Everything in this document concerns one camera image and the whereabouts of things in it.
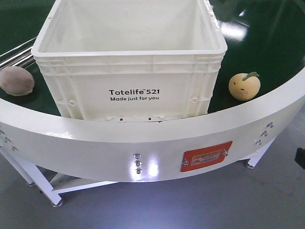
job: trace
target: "label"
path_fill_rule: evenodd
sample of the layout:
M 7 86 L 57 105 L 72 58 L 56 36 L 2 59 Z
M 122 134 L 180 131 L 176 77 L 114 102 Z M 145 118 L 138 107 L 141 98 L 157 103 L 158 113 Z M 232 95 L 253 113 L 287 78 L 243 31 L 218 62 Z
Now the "label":
M 187 172 L 223 162 L 228 155 L 224 154 L 224 152 L 229 151 L 232 143 L 230 141 L 206 148 L 186 151 L 183 154 L 180 171 Z
M 108 90 L 110 101 L 153 101 L 159 100 L 160 89 L 129 89 L 129 90 Z
M 208 161 L 217 160 L 219 158 L 221 152 L 222 152 L 222 150 L 217 150 L 217 151 L 214 151 L 214 152 L 211 152 L 208 154 L 201 154 L 201 155 L 193 156 L 191 165 L 195 166 L 195 165 L 203 164 Z

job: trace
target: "yellow fruit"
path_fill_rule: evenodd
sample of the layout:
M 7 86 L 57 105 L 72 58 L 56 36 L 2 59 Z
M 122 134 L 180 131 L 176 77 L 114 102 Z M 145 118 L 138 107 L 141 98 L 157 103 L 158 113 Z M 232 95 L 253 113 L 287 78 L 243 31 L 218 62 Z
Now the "yellow fruit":
M 236 74 L 229 82 L 229 91 L 231 95 L 240 101 L 253 99 L 261 87 L 261 82 L 258 77 L 259 75 L 256 72 Z

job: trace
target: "green leaf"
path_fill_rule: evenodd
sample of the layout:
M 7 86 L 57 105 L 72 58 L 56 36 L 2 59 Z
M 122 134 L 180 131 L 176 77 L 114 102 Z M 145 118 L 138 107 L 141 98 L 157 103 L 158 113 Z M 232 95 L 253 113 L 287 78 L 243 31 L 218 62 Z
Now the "green leaf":
M 245 78 L 243 78 L 243 81 L 245 81 L 246 79 L 248 79 L 248 78 L 250 78 L 250 77 L 252 77 L 252 76 L 255 76 L 255 77 L 259 77 L 259 74 L 257 74 L 257 72 L 251 72 L 251 73 L 249 73 L 248 75 L 246 75 L 246 77 Z

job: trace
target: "warning sticker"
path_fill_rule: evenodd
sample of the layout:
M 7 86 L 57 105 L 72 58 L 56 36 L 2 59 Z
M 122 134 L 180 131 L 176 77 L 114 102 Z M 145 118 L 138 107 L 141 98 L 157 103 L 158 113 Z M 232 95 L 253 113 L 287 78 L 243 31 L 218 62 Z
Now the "warning sticker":
M 221 150 L 213 151 L 208 154 L 201 154 L 197 156 L 193 156 L 192 158 L 192 166 L 203 164 L 209 161 L 217 160 L 221 154 Z

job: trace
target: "metal leg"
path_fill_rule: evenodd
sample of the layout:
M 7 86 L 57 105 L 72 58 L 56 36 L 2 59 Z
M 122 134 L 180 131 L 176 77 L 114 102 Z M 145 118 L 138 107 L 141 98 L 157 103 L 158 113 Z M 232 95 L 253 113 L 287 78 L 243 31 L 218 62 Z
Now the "metal leg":
M 52 192 L 53 186 L 48 182 L 45 176 L 39 171 L 39 169 L 33 163 L 26 161 L 16 155 L 10 155 L 31 178 L 27 180 L 28 183 L 34 182 L 37 187 L 45 194 L 45 196 L 51 201 L 54 207 L 62 205 L 62 198 L 55 192 Z
M 259 162 L 259 160 L 263 157 L 269 146 L 272 144 L 274 139 L 272 139 L 270 142 L 268 142 L 265 146 L 258 149 L 256 151 L 256 154 L 251 156 L 249 160 L 247 160 L 246 166 L 247 168 L 253 169 L 255 168 L 256 164 Z
M 1 149 L 0 153 L 20 173 L 20 175 L 26 180 L 29 186 L 31 186 L 32 184 L 35 185 L 34 180 L 29 176 L 29 174 L 23 169 L 23 167 L 14 159 L 14 157 L 11 154 L 5 152 L 4 149 Z

